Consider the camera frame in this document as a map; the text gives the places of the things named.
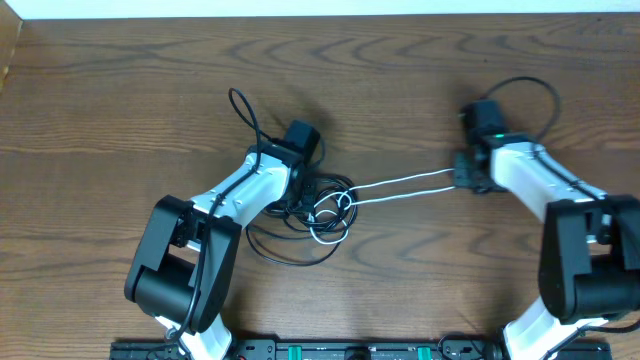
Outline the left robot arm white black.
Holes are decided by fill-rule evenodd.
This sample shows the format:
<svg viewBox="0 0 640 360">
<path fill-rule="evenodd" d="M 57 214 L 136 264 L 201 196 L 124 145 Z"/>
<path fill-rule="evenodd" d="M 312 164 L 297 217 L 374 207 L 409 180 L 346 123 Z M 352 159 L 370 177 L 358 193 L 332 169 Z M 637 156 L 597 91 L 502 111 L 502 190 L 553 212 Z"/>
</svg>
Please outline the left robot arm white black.
<svg viewBox="0 0 640 360">
<path fill-rule="evenodd" d="M 190 359 L 222 359 L 232 335 L 220 312 L 241 233 L 268 206 L 299 194 L 317 144 L 274 140 L 249 148 L 241 166 L 212 189 L 152 209 L 124 295 L 168 331 Z"/>
</svg>

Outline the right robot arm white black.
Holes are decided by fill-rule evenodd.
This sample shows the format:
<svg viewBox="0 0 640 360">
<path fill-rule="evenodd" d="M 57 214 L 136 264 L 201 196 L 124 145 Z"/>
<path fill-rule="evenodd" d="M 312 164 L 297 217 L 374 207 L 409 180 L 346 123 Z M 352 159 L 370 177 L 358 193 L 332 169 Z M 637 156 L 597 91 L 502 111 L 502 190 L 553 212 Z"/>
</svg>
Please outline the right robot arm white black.
<svg viewBox="0 0 640 360">
<path fill-rule="evenodd" d="M 486 359 L 552 359 L 588 333 L 624 334 L 613 321 L 639 309 L 639 201 L 609 195 L 555 162 L 522 133 L 469 135 L 454 182 L 475 193 L 508 191 L 543 224 L 539 296 Z"/>
</svg>

